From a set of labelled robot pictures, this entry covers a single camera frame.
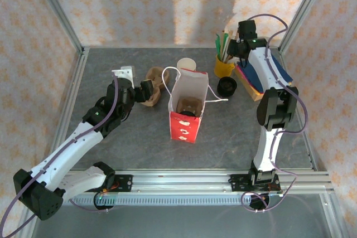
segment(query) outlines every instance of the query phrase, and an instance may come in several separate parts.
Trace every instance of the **red paper bag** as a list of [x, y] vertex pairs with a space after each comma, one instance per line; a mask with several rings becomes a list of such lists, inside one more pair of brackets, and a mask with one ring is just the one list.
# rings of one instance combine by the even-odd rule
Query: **red paper bag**
[[[162, 73], [164, 74], [167, 69], [175, 69], [177, 71], [176, 82], [172, 92], [168, 90], [164, 82], [165, 88], [170, 94], [168, 113], [170, 115], [171, 139], [195, 143], [205, 104], [208, 102], [227, 101], [228, 99], [221, 99], [214, 94], [212, 88], [209, 86], [208, 74], [206, 72], [191, 71], [188, 69], [178, 70], [175, 67], [166, 67]], [[208, 88], [212, 91], [217, 100], [206, 100]], [[187, 116], [176, 112], [179, 99], [184, 97], [195, 97], [202, 100], [200, 117]]]

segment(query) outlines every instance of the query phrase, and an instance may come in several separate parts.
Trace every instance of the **wooden block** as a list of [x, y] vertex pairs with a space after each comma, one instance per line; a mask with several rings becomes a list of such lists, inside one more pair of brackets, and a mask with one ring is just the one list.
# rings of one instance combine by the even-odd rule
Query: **wooden block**
[[240, 82], [245, 87], [245, 89], [248, 92], [248, 94], [250, 95], [250, 97], [252, 97], [252, 99], [254, 101], [261, 100], [262, 97], [263, 97], [263, 94], [260, 94], [259, 92], [257, 92], [257, 90], [255, 88], [251, 87], [249, 82], [242, 76], [240, 71], [237, 70], [237, 67], [234, 68], [234, 72], [237, 75], [237, 77], [240, 80]]

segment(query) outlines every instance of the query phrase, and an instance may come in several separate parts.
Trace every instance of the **glass panel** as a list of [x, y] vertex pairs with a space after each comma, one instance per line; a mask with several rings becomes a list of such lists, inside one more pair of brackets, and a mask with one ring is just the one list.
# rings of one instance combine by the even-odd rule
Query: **glass panel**
[[88, 213], [63, 206], [38, 221], [33, 238], [82, 237], [331, 237], [319, 195], [289, 195], [274, 210], [242, 206], [125, 206]]

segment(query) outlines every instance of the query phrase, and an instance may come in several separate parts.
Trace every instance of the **blue notebook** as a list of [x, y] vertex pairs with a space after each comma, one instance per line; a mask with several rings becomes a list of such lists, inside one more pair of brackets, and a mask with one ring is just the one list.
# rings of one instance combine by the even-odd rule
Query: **blue notebook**
[[[275, 59], [275, 57], [272, 55], [273, 61], [275, 65], [277, 66], [278, 71], [280, 72], [281, 76], [287, 81], [288, 83], [292, 82], [292, 78], [289, 76], [289, 74], [284, 70], [284, 68], [280, 65], [280, 63]], [[255, 71], [254, 67], [248, 62], [247, 66], [245, 68], [242, 67], [240, 62], [238, 62], [238, 67], [242, 71], [242, 73], [245, 75], [247, 78], [248, 82], [259, 92], [259, 93], [264, 93], [263, 91], [263, 86], [260, 83], [259, 77], [257, 75], [257, 72]]]

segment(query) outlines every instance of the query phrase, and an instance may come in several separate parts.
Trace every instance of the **white paper cup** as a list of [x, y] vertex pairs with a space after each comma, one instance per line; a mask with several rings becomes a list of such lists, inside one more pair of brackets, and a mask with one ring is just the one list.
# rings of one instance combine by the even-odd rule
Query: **white paper cup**
[[196, 71], [196, 62], [190, 58], [182, 58], [177, 62], [177, 68], [189, 69], [191, 71]]

